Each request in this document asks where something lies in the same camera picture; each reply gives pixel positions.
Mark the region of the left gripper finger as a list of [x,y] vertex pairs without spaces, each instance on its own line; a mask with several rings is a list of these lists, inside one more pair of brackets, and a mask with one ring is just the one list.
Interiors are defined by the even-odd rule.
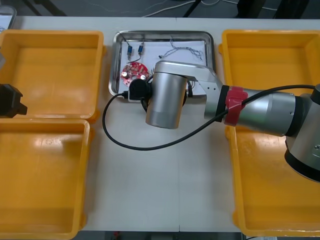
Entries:
[[28,111],[27,106],[20,103],[18,106],[1,105],[0,117],[1,118],[14,118],[16,115],[26,115]]
[[0,85],[0,103],[5,106],[17,106],[23,94],[10,84]]

